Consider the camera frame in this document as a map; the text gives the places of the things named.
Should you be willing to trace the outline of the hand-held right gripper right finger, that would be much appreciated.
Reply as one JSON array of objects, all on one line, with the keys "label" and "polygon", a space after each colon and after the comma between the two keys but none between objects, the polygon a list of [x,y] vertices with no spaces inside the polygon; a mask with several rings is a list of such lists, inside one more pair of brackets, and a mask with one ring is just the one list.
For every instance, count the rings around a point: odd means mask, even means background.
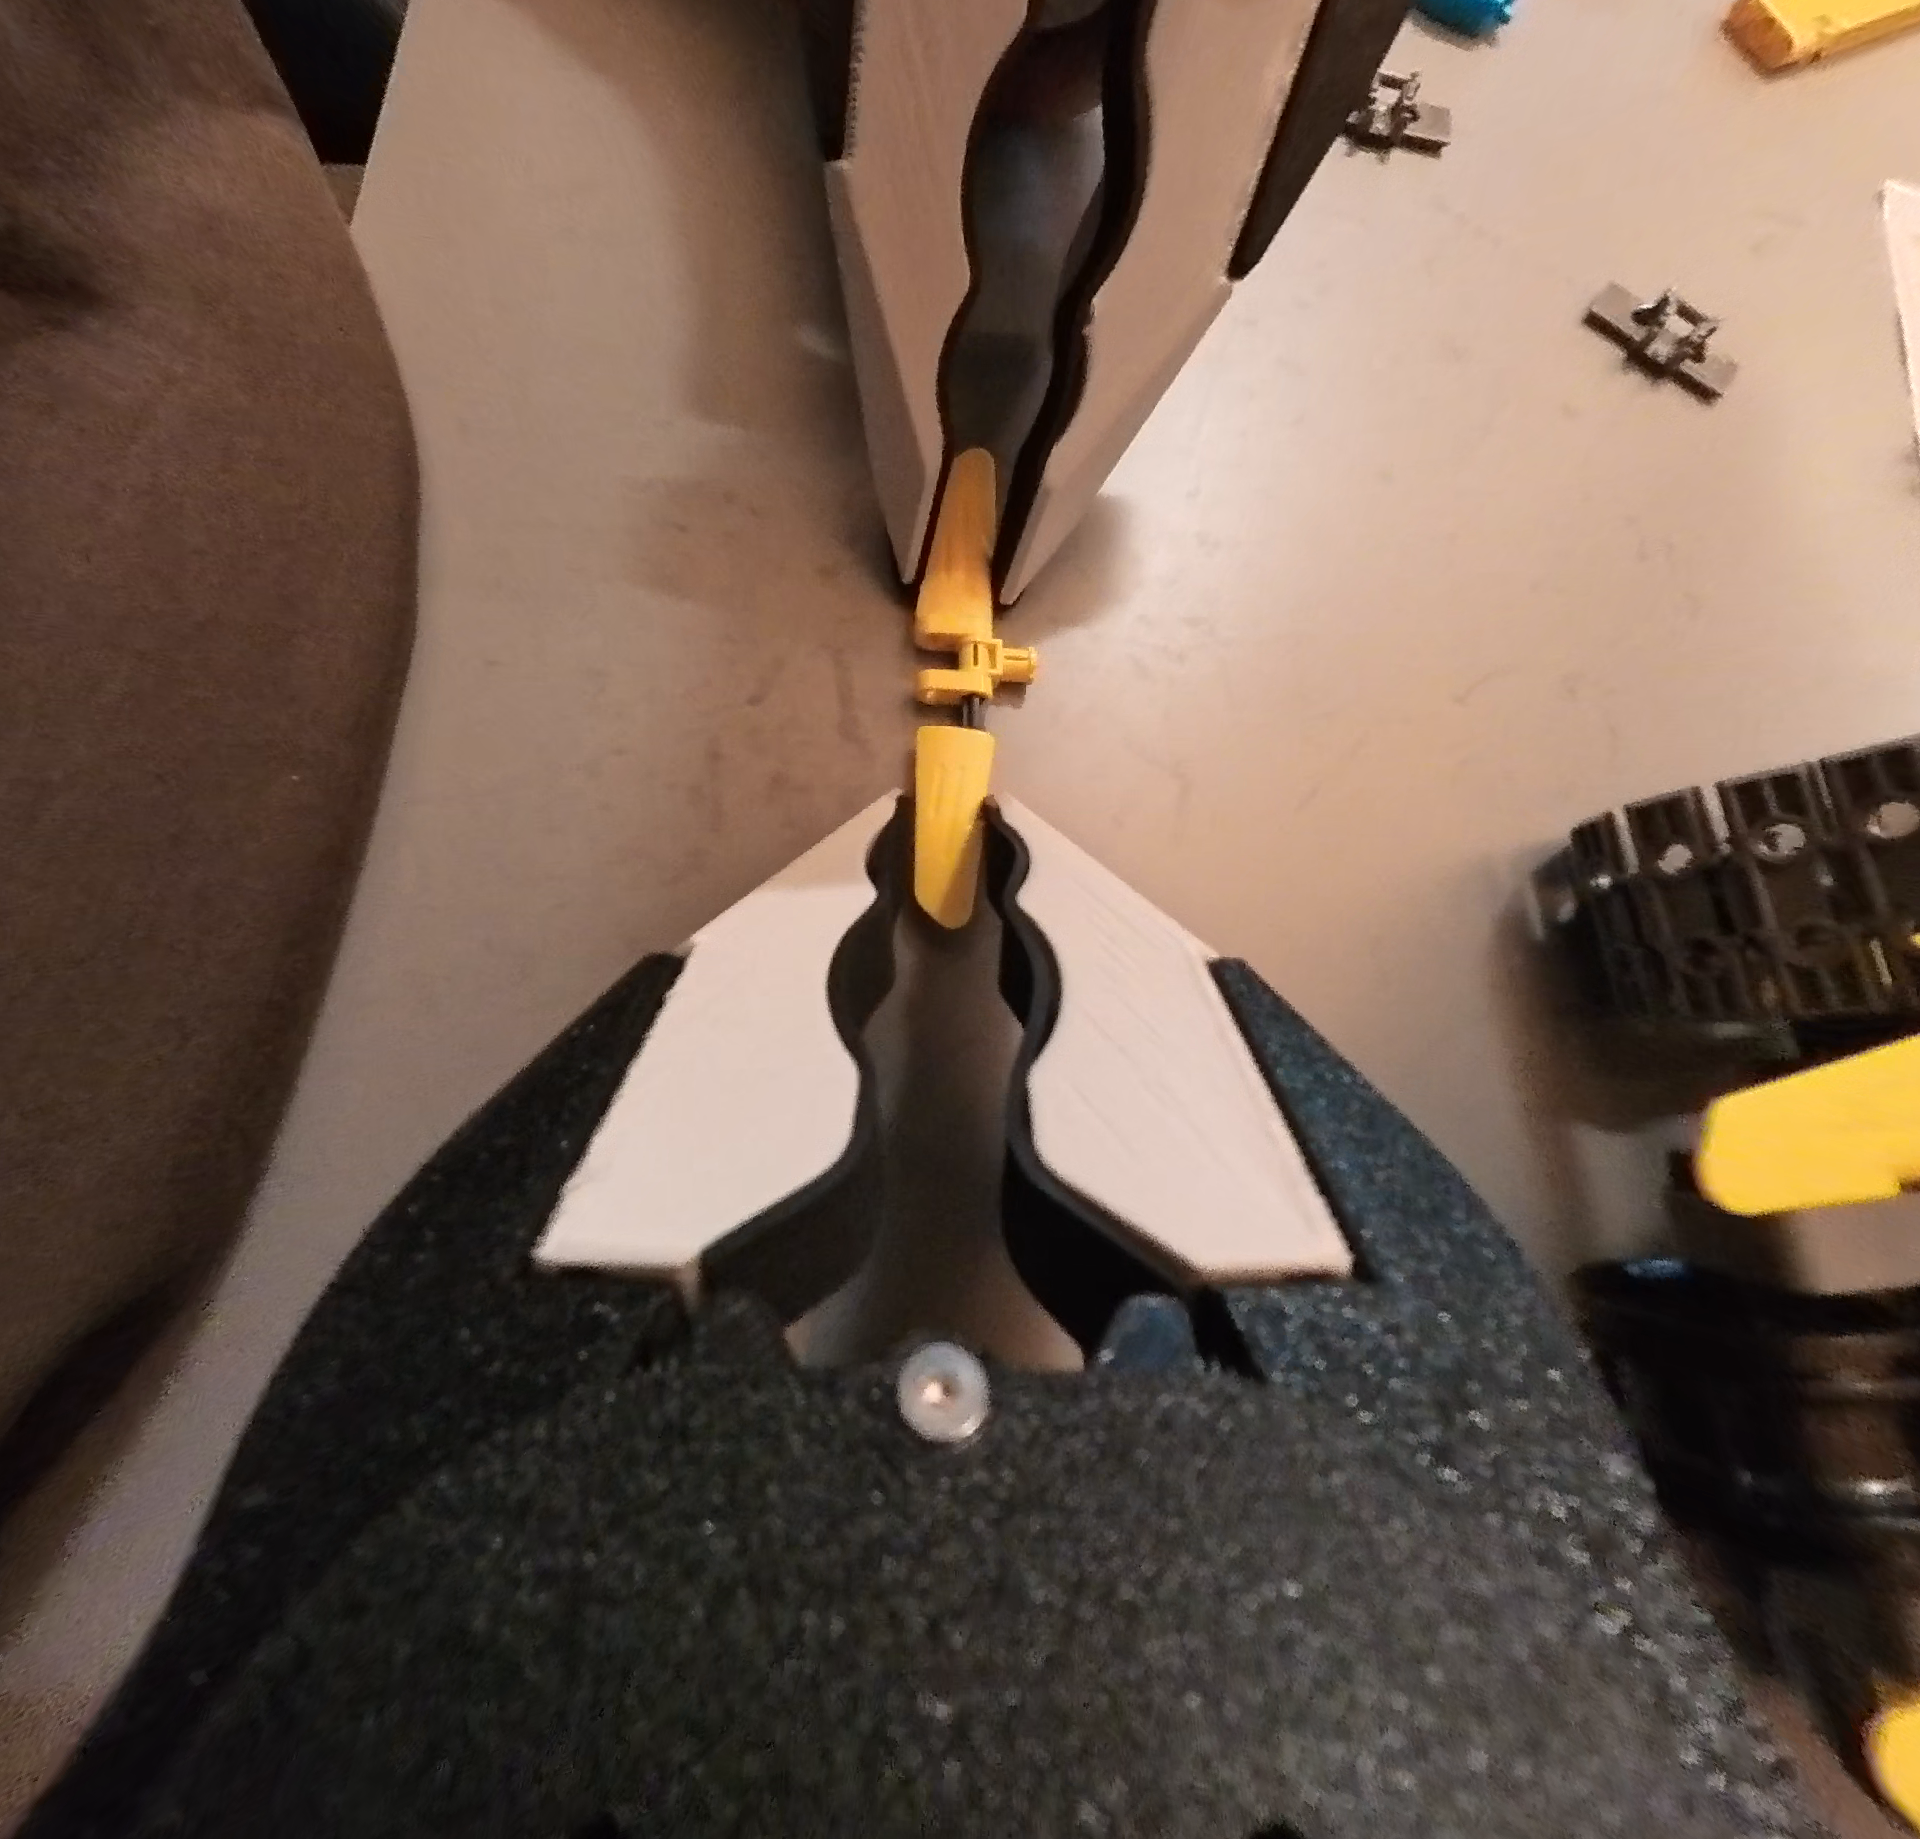
[{"label": "hand-held right gripper right finger", "polygon": [[989,808],[986,885],[1021,1025],[1006,1247],[1043,1312],[1354,1275],[1217,955],[1011,797]]}]

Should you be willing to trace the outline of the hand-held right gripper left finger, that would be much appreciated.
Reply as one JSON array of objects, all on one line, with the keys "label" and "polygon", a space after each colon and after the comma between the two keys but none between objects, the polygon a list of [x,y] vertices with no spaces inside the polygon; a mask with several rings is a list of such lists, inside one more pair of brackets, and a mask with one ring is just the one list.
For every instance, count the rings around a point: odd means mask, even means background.
[{"label": "hand-held right gripper left finger", "polygon": [[883,793],[712,918],[536,1243],[545,1272],[824,1306],[876,1235],[876,1065],[911,808]]}]

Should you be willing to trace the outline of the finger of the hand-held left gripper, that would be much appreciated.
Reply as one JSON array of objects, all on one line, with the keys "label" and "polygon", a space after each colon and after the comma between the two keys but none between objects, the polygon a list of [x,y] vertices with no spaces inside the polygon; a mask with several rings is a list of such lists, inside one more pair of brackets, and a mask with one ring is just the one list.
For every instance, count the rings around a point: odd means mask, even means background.
[{"label": "finger of the hand-held left gripper", "polygon": [[973,292],[965,220],[977,109],[1033,0],[853,0],[827,214],[876,503],[915,584],[947,467],[942,369]]},{"label": "finger of the hand-held left gripper", "polygon": [[1231,259],[1323,0],[1141,0],[1108,135],[1110,220],[1066,295],[1056,384],[1008,501],[1021,600],[1231,300]]}]

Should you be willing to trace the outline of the yellow toy panel piece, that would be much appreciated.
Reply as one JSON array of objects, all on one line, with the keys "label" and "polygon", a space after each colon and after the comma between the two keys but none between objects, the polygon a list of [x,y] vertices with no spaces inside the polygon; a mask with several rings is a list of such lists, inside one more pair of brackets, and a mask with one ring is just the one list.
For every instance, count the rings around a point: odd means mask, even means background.
[{"label": "yellow toy panel piece", "polygon": [[981,727],[931,723],[915,732],[915,905],[945,931],[973,918],[994,748]]}]

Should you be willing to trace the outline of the yellow toy blade with pin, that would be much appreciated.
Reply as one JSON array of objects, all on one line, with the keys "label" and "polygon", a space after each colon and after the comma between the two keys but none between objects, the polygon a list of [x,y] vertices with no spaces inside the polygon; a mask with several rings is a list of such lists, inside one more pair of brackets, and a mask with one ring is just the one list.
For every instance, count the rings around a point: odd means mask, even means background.
[{"label": "yellow toy blade with pin", "polygon": [[959,452],[944,483],[922,569],[914,644],[929,659],[922,672],[977,674],[993,698],[967,707],[937,707],[952,723],[986,727],[989,707],[1008,688],[1039,677],[1039,651],[1008,646],[997,632],[993,554],[998,533],[997,464],[985,448]]}]

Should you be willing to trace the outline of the grey toy track link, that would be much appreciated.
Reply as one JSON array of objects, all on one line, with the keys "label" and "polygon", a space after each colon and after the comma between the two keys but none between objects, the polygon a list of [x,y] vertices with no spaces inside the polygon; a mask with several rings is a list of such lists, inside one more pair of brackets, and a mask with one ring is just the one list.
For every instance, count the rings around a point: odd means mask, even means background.
[{"label": "grey toy track link", "polygon": [[1341,124],[1341,135],[1350,146],[1379,155],[1441,155],[1453,146],[1453,112],[1427,98],[1422,73],[1380,69],[1367,97]]},{"label": "grey toy track link", "polygon": [[1605,285],[1589,300],[1581,324],[1646,377],[1705,403],[1721,402],[1738,377],[1738,361],[1721,351],[1723,322],[1672,285],[1646,299]]}]

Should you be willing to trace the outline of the black yellow toy tracked vehicle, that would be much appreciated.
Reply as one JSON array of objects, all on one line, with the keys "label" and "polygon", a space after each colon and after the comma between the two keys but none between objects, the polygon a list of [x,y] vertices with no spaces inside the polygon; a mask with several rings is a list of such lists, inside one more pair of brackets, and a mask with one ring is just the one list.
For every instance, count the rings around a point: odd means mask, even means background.
[{"label": "black yellow toy tracked vehicle", "polygon": [[1784,1685],[1916,1832],[1916,740],[1649,796],[1538,870],[1622,1041],[1691,1070],[1668,1257],[1581,1323]]}]

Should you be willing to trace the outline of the yellow grey sticker sheet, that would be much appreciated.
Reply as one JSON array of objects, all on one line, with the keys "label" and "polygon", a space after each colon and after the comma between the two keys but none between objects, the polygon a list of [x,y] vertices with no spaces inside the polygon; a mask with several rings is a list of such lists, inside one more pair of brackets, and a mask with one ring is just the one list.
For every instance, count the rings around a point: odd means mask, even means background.
[{"label": "yellow grey sticker sheet", "polygon": [[1907,379],[1912,437],[1920,425],[1919,187],[1890,178],[1879,188],[1893,306]]}]

